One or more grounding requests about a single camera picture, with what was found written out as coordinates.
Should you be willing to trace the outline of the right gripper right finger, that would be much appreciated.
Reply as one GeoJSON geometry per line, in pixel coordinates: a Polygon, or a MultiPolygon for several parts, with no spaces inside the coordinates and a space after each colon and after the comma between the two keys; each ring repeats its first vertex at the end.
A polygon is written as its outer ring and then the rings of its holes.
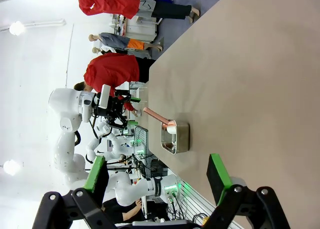
{"type": "Polygon", "coordinates": [[[253,229],[290,228],[275,191],[269,186],[253,191],[234,184],[219,154],[210,154],[206,176],[216,203],[207,229],[227,229],[236,216],[246,217],[253,229]]]}

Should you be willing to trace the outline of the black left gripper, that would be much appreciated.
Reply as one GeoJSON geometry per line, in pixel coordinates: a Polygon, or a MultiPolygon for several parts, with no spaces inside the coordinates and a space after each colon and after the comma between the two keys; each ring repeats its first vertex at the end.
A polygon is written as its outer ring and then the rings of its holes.
{"type": "Polygon", "coordinates": [[[132,97],[129,90],[117,89],[116,97],[109,96],[107,107],[99,106],[101,93],[96,93],[93,97],[93,114],[96,117],[104,117],[109,126],[115,129],[125,129],[127,126],[136,126],[138,122],[135,120],[127,120],[123,116],[123,108],[125,102],[139,103],[140,98],[132,97]]]}

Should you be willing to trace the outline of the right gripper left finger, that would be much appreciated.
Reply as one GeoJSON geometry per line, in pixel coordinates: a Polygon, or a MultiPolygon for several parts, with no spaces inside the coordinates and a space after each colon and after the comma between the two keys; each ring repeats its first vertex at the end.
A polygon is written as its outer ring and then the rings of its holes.
{"type": "Polygon", "coordinates": [[[73,221],[84,220],[91,229],[115,229],[115,224],[102,211],[104,194],[109,181],[107,162],[99,156],[83,187],[66,195],[46,192],[37,210],[33,229],[69,229],[73,221]]]}

